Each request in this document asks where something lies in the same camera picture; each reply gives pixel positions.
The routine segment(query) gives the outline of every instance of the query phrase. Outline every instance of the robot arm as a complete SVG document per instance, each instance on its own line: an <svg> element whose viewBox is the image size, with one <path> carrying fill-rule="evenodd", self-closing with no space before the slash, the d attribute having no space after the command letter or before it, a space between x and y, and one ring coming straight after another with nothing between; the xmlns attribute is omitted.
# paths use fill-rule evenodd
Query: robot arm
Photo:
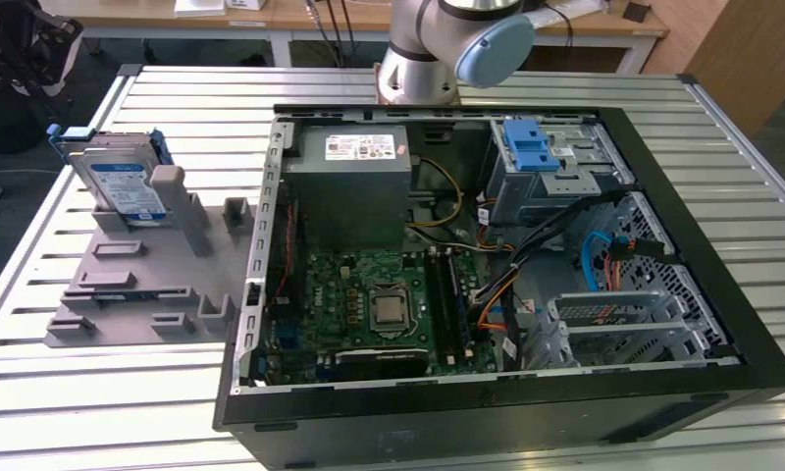
<svg viewBox="0 0 785 471"><path fill-rule="evenodd" d="M457 79L494 86L533 47L522 0L395 0L390 48L378 69L378 92L391 104L443 104Z"/></svg>

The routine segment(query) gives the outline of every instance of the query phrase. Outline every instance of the desk leg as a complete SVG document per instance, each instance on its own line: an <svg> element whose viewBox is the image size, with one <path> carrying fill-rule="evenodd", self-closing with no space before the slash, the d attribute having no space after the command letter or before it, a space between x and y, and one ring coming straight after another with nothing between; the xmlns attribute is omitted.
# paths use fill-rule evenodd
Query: desk leg
<svg viewBox="0 0 785 471"><path fill-rule="evenodd" d="M633 38L633 44L625 51L622 60L618 63L618 68L616 69L617 74L640 74L656 42L657 37L654 36Z"/></svg>
<svg viewBox="0 0 785 471"><path fill-rule="evenodd" d="M87 53L98 56L102 53L102 39L99 37L85 37L83 45L87 47Z"/></svg>
<svg viewBox="0 0 785 471"><path fill-rule="evenodd" d="M273 51L273 67L289 68L290 62L290 31L270 31L267 35Z"/></svg>

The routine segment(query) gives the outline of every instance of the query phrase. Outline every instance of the aluminum table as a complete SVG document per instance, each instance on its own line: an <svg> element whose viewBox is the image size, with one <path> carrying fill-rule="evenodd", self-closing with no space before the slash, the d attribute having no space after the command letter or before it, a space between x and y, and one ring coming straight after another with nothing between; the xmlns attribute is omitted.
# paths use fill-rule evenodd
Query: aluminum table
<svg viewBox="0 0 785 471"><path fill-rule="evenodd" d="M785 183L696 84L676 77L514 75L465 104L621 107L785 352ZM167 137L203 204L257 199L274 103L371 103L369 70L145 67L115 78L91 124ZM58 296L95 228L65 169L0 277L0 469L254 470L211 428L221 343L50 349ZM785 394L653 443L371 469L785 469Z"/></svg>

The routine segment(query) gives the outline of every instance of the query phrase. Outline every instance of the white box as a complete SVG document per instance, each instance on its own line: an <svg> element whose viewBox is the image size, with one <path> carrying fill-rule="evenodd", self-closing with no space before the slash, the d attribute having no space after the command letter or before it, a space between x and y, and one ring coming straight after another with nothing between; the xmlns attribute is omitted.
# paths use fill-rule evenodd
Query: white box
<svg viewBox="0 0 785 471"><path fill-rule="evenodd" d="M243 8L245 10L261 10L266 0L226 0L229 8Z"/></svg>
<svg viewBox="0 0 785 471"><path fill-rule="evenodd" d="M177 0L174 2L174 16L181 17L219 17L226 15L222 0Z"/></svg>

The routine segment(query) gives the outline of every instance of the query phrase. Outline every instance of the green motherboard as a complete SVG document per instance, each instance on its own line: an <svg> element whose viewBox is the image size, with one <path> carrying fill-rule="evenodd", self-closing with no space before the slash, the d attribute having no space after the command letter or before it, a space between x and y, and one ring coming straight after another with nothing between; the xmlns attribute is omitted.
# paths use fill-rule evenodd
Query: green motherboard
<svg viewBox="0 0 785 471"><path fill-rule="evenodd" d="M468 252L452 257L464 299L477 286L474 261ZM305 273L305 314L279 321L283 382L323 382L319 352L357 348L418 348L429 352L429 376L494 371L488 336L465 339L462 361L449 364L437 354L435 324L425 279L422 252L311 253ZM401 300L401 312L382 311Z"/></svg>

